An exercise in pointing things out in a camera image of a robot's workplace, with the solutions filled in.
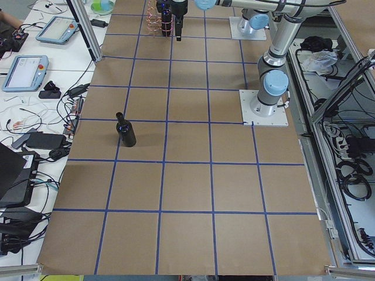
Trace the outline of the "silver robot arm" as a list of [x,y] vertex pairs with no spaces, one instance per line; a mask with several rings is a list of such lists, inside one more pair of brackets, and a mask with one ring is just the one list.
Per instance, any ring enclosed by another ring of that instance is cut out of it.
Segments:
[[268,11],[259,9],[242,9],[242,18],[237,29],[242,35],[250,35],[268,26],[270,17]]
[[325,8],[344,3],[345,1],[195,1],[195,5],[201,10],[208,10],[216,5],[242,8],[243,18],[247,22],[268,12],[283,14],[272,44],[258,61],[261,88],[250,101],[250,108],[261,117],[273,115],[281,95],[287,91],[289,79],[284,73],[284,64],[288,49],[302,22]]

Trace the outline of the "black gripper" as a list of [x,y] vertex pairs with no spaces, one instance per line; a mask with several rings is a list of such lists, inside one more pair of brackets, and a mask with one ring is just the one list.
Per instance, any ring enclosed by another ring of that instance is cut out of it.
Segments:
[[169,5],[171,13],[175,15],[175,37],[180,42],[182,40],[183,16],[188,12],[188,0],[157,0],[157,4]]

